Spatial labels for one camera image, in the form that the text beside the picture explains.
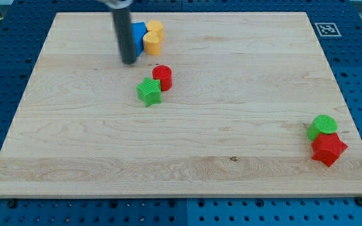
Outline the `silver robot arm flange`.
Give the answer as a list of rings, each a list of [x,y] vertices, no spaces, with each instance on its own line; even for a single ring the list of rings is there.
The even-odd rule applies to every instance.
[[[106,4],[111,9],[123,9],[131,6],[133,0],[97,0]]]

